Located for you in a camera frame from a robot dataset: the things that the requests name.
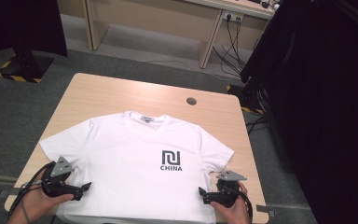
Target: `t-shirt sleeve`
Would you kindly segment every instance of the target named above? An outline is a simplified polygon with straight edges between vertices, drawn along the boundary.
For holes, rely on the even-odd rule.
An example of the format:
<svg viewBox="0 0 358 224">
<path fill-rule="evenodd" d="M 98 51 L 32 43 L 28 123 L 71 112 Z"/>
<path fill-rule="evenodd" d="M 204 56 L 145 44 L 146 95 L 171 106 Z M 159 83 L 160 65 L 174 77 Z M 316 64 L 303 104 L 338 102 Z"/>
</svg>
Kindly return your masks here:
<svg viewBox="0 0 358 224">
<path fill-rule="evenodd" d="M 92 122 L 88 119 L 40 141 L 39 144 L 52 161 L 56 161 L 60 156 L 69 162 L 77 161 L 84 154 L 91 129 Z"/>
<path fill-rule="evenodd" d="M 199 127 L 200 156 L 209 172 L 222 172 L 234 151 Z"/>
</svg>

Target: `desk leg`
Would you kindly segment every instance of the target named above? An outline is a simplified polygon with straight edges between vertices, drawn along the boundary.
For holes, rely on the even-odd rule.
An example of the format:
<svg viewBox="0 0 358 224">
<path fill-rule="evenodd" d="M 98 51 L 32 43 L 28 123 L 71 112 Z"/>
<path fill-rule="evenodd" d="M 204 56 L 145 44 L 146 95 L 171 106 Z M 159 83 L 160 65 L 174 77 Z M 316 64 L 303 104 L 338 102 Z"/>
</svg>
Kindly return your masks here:
<svg viewBox="0 0 358 224">
<path fill-rule="evenodd" d="M 222 23 L 224 17 L 223 12 L 223 9 L 219 9 L 208 42 L 199 42 L 200 68 L 206 68 L 206 64 L 213 48 L 213 43 L 216 39 L 217 33 L 219 32 L 220 24 Z"/>
<path fill-rule="evenodd" d="M 96 21 L 93 18 L 94 9 L 91 3 L 92 0 L 85 1 L 85 15 L 86 15 L 86 24 L 87 30 L 89 34 L 89 49 L 96 50 L 102 40 L 103 37 L 109 28 L 109 23 L 103 21 Z"/>
</svg>

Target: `light wood tabletop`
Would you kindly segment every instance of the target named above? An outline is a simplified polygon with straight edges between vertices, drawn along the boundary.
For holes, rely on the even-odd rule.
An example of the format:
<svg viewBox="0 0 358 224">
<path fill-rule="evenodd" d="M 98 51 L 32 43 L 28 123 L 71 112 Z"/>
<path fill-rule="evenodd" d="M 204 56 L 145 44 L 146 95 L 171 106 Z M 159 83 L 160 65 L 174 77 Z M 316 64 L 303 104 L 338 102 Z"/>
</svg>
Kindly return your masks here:
<svg viewBox="0 0 358 224">
<path fill-rule="evenodd" d="M 197 101 L 195 105 L 188 98 Z M 254 223 L 267 223 L 269 215 L 256 211 L 257 205 L 266 205 L 255 159 L 237 97 L 159 84 L 131 81 L 113 77 L 76 74 L 51 117 L 41 140 L 68 129 L 86 119 L 107 114 L 137 111 L 148 116 L 170 115 L 198 124 L 235 151 L 227 170 L 245 175 L 243 181 L 254 209 Z M 26 163 L 15 188 L 29 181 L 48 157 L 38 144 Z M 212 174 L 216 190 L 216 174 Z M 8 210 L 16 196 L 10 195 L 5 203 Z M 218 222 L 224 222 L 220 214 Z"/>
</svg>

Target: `human hand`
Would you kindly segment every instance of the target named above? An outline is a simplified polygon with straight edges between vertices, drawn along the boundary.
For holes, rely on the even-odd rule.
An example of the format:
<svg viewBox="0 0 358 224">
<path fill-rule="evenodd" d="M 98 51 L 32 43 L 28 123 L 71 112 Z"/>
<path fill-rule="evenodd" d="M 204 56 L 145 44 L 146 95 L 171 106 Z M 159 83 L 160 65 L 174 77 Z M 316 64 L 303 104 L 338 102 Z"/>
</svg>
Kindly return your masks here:
<svg viewBox="0 0 358 224">
<path fill-rule="evenodd" d="M 45 173 L 45 171 L 41 172 L 35 181 L 40 180 L 43 173 Z M 25 194 L 20 204 L 14 210 L 7 224 L 35 222 L 54 206 L 71 201 L 73 198 L 73 194 L 63 194 L 59 197 L 50 198 L 43 192 L 40 184 L 32 185 L 30 191 Z"/>
<path fill-rule="evenodd" d="M 238 181 L 238 184 L 240 185 L 241 191 L 247 194 L 248 190 L 246 187 L 240 181 Z M 235 203 L 229 208 L 217 202 L 211 202 L 211 206 L 226 218 L 227 224 L 250 224 L 248 205 L 242 197 L 238 197 Z"/>
</svg>

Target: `person's right hand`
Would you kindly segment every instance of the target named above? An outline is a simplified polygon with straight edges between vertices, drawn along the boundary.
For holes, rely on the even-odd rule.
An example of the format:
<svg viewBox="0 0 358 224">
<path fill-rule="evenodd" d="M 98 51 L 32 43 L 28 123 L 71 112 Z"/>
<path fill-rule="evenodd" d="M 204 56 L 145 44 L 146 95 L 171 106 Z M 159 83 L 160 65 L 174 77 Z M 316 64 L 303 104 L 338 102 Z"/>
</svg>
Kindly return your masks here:
<svg viewBox="0 0 358 224">
<path fill-rule="evenodd" d="M 240 181 L 238 184 L 240 185 L 241 191 L 247 194 L 248 190 L 246 187 Z M 238 197 L 235 203 L 229 208 L 217 202 L 211 202 L 211 206 L 226 218 L 227 224 L 250 224 L 248 205 L 242 197 Z"/>
</svg>

